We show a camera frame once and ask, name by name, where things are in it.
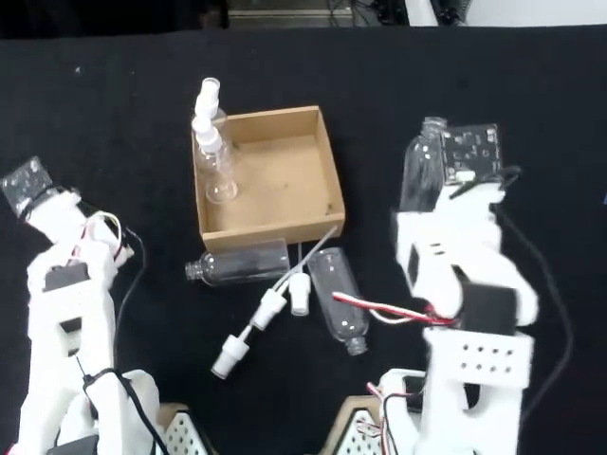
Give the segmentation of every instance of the open cardboard box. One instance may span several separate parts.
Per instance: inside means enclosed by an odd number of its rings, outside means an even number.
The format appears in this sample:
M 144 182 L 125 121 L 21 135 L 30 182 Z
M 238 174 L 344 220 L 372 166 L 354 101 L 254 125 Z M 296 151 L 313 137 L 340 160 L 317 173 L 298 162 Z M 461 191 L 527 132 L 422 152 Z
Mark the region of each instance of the open cardboard box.
M 200 235 L 209 251 L 318 240 L 333 226 L 341 234 L 345 207 L 318 106 L 229 116 L 226 128 L 234 143 L 236 198 L 209 202 L 194 167 Z

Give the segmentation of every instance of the bottle cap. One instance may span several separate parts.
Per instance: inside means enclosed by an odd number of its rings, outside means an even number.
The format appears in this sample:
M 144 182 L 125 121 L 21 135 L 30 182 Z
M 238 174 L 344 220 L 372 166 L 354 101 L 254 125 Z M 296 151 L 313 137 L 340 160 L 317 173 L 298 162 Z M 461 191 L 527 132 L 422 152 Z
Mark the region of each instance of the bottle cap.
M 280 313 L 285 305 L 286 299 L 281 294 L 273 289 L 268 289 L 251 322 L 259 330 L 265 330 L 272 318 Z
M 288 292 L 291 295 L 293 316 L 307 316 L 309 313 L 310 287 L 310 276 L 307 273 L 297 272 L 289 278 Z
M 220 83 L 215 78 L 207 78 L 200 86 L 200 94 L 196 98 L 194 111 L 197 116 L 213 119 L 219 108 Z
M 223 140 L 217 128 L 211 125 L 206 117 L 196 116 L 192 120 L 192 129 L 196 136 L 196 142 L 201 151 L 207 154 L 216 154 L 223 145 Z
M 221 379 L 225 379 L 236 365 L 248 352 L 248 345 L 243 340 L 230 335 L 223 347 L 221 354 L 215 360 L 211 372 Z

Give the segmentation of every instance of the black table surface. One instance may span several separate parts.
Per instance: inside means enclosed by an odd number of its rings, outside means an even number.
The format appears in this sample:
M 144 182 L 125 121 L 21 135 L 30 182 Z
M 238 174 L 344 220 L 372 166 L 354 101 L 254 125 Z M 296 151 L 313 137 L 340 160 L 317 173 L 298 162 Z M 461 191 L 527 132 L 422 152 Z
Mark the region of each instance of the black table surface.
M 424 368 L 417 326 L 372 322 L 349 357 L 318 304 L 287 311 L 227 381 L 210 367 L 264 284 L 213 290 L 184 279 L 202 251 L 189 118 L 203 77 L 229 113 L 318 104 L 347 207 L 343 246 L 363 296 L 407 299 L 390 241 L 403 151 L 428 115 L 496 122 L 524 175 L 505 208 L 554 268 L 576 327 L 573 360 L 522 434 L 522 453 L 606 447 L 607 27 L 184 32 L 0 43 L 0 173 L 32 155 L 54 180 L 115 212 L 145 240 L 149 269 L 125 315 L 120 365 L 188 404 L 220 453 L 316 453 L 344 398 L 392 367 Z M 0 204 L 0 449 L 28 385 L 26 267 L 47 240 Z M 533 393 L 563 347 L 543 275 L 506 233 L 505 252 L 541 295 Z M 120 283 L 137 271 L 124 267 Z

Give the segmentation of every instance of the clear plastic bottle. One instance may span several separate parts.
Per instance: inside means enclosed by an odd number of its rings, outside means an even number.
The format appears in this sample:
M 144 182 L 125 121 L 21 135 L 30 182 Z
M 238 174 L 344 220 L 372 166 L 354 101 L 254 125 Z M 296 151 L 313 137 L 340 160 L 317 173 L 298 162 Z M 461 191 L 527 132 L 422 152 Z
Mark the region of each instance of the clear plastic bottle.
M 443 188 L 441 135 L 444 118 L 426 117 L 405 154 L 398 211 L 433 211 Z
M 186 277 L 220 286 L 278 280 L 289 269 L 286 242 L 281 239 L 219 253 L 206 252 L 198 261 L 186 264 Z
M 234 181 L 230 145 L 205 117 L 195 117 L 192 128 L 198 144 L 196 171 L 205 184 L 207 199 L 214 204 L 232 200 L 238 194 Z
M 334 292 L 357 296 L 350 265 L 341 248 L 327 248 L 316 253 L 307 267 L 321 304 L 329 332 L 345 343 L 349 355 L 360 355 L 367 350 L 365 334 L 369 318 L 364 310 L 333 299 Z

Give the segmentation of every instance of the robotic arm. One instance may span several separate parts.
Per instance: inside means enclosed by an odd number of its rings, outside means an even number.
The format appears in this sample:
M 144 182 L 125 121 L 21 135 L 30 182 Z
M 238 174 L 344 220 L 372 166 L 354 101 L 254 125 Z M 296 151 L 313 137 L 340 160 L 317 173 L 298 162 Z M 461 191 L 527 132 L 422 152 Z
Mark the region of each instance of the robotic arm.
M 537 294 L 500 253 L 490 211 L 505 195 L 497 127 L 448 128 L 428 118 L 405 163 L 396 258 L 415 298 L 429 301 L 451 327 L 424 329 L 427 373 L 391 370 L 381 379 L 399 455 L 515 455 L 533 338 Z M 408 383 L 424 379 L 421 416 L 407 411 Z M 469 409 L 464 386 L 476 384 Z
M 118 375 L 89 376 L 114 368 L 109 289 L 133 255 L 122 242 L 120 221 L 101 211 L 84 215 L 81 197 L 54 186 L 37 157 L 6 176 L 2 187 L 15 214 L 53 243 L 28 268 L 29 386 L 10 454 L 149 454 L 153 435 Z M 154 379 L 143 371 L 124 377 L 155 422 Z

